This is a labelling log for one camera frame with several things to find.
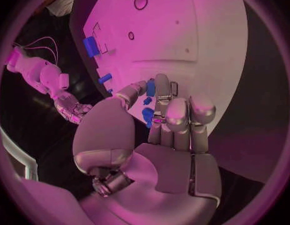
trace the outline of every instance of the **cable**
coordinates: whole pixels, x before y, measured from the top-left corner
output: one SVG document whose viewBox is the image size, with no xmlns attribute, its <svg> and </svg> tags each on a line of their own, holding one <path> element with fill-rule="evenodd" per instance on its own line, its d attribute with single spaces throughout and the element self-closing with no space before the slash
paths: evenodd
<svg viewBox="0 0 290 225">
<path fill-rule="evenodd" d="M 50 52 L 53 54 L 54 59 L 55 59 L 55 64 L 57 65 L 57 58 L 55 53 L 53 52 L 53 50 L 47 46 L 36 46 L 36 47 L 22 47 L 23 49 L 27 49 L 27 50 L 34 50 L 34 49 L 48 49 L 50 50 Z"/>
<path fill-rule="evenodd" d="M 50 36 L 41 37 L 41 38 L 39 38 L 39 39 L 37 39 L 37 40 L 33 41 L 32 43 L 27 44 L 27 45 L 20 45 L 17 42 L 14 42 L 14 44 L 17 45 L 17 46 L 20 46 L 21 48 L 24 48 L 25 49 L 25 48 L 27 48 L 27 47 L 29 47 L 29 46 L 37 43 L 38 41 L 43 40 L 43 39 L 50 39 L 54 43 L 55 51 L 56 51 L 56 54 L 54 53 L 54 57 L 55 57 L 56 65 L 57 65 L 57 62 L 58 62 L 58 48 L 57 48 L 57 44 L 56 44 L 55 40 L 52 37 L 50 37 Z"/>
</svg>

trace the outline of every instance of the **white fabric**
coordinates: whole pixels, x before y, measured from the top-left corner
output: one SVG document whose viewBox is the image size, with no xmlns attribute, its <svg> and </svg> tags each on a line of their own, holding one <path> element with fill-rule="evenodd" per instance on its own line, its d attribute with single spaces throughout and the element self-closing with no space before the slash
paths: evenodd
<svg viewBox="0 0 290 225">
<path fill-rule="evenodd" d="M 71 13 L 74 0 L 55 0 L 47 9 L 55 16 L 62 17 Z"/>
</svg>

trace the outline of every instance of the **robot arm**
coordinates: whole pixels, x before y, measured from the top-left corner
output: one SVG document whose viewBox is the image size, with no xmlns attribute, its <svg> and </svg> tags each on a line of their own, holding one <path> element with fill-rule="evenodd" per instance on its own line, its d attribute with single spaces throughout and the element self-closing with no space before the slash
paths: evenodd
<svg viewBox="0 0 290 225">
<path fill-rule="evenodd" d="M 7 61 L 7 69 L 22 74 L 24 80 L 42 94 L 49 94 L 57 111 L 66 120 L 79 124 L 83 116 L 92 108 L 66 91 L 69 75 L 49 61 L 40 57 L 28 57 L 20 47 L 14 47 Z"/>
</svg>

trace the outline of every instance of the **circular hole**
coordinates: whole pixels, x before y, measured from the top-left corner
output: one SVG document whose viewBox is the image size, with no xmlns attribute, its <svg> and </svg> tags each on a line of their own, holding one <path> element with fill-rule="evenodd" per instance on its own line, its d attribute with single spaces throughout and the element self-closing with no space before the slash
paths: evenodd
<svg viewBox="0 0 290 225">
<path fill-rule="evenodd" d="M 137 10 L 142 10 L 148 5 L 148 0 L 134 0 L 134 7 Z"/>
<path fill-rule="evenodd" d="M 129 32 L 128 33 L 128 38 L 130 39 L 130 40 L 134 40 L 134 34 L 133 34 L 133 32 Z"/>
</svg>

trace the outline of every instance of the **robotic hand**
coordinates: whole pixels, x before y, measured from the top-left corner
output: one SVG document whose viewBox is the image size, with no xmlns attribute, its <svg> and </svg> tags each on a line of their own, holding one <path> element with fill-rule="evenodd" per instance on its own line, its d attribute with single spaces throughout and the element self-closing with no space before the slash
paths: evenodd
<svg viewBox="0 0 290 225">
<path fill-rule="evenodd" d="M 166 75 L 155 78 L 156 106 L 148 143 L 134 148 L 127 113 L 146 91 L 131 84 L 96 104 L 75 134 L 76 166 L 94 176 L 94 199 L 128 224 L 207 224 L 221 197 L 206 124 L 215 116 L 207 96 L 174 98 Z"/>
<path fill-rule="evenodd" d="M 79 124 L 92 108 L 79 101 L 65 90 L 69 87 L 69 75 L 40 57 L 28 57 L 19 47 L 14 47 L 7 61 L 7 69 L 21 73 L 25 81 L 42 94 L 49 94 L 57 111 L 66 120 Z"/>
</svg>

